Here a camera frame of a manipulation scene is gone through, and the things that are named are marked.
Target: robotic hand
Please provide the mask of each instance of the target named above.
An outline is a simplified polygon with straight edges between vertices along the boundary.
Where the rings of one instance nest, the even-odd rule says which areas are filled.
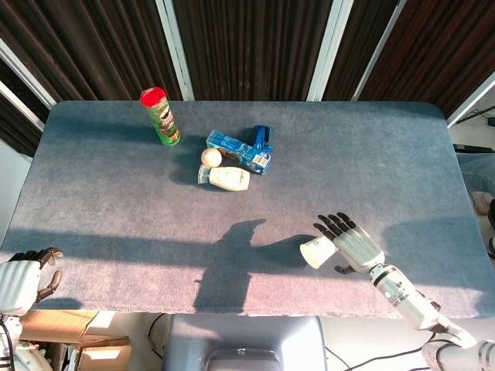
[[[55,257],[63,257],[63,252],[51,247],[17,253],[0,264],[0,369],[14,367],[14,351],[22,332],[19,317],[53,294],[60,284],[62,271],[56,271],[50,284],[38,290],[41,270],[46,263],[55,265]]]
[[[404,274],[384,263],[383,250],[366,231],[344,213],[318,215],[324,223],[318,229],[344,256],[349,267],[335,267],[341,274],[369,273],[380,293],[408,320],[414,329],[427,330],[433,337],[422,353],[433,371],[486,371],[495,367],[495,342],[476,340],[439,313],[439,305],[417,291]]]

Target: gray chair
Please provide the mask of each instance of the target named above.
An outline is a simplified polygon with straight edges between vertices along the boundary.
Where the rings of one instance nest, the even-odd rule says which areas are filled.
[[[174,315],[162,371],[326,371],[318,317]]]

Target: white sauce bottle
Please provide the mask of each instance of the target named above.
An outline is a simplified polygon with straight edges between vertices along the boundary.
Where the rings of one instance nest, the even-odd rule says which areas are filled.
[[[227,191],[244,191],[249,186],[249,172],[242,168],[208,168],[201,165],[198,183],[210,183]]]

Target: cardboard box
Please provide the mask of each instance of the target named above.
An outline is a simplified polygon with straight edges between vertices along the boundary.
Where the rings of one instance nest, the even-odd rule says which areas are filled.
[[[21,317],[21,340],[53,343],[52,367],[60,371],[125,371],[131,355],[127,337],[88,335],[98,311],[29,311]]]
[[[265,174],[270,167],[271,156],[260,149],[251,147],[229,137],[218,130],[213,130],[207,138],[207,147],[216,148],[222,156],[237,162],[253,172]]]

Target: egg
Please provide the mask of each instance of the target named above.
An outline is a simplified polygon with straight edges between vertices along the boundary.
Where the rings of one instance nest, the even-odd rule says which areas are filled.
[[[201,162],[209,168],[216,168],[222,163],[222,154],[216,148],[207,148],[201,154]]]

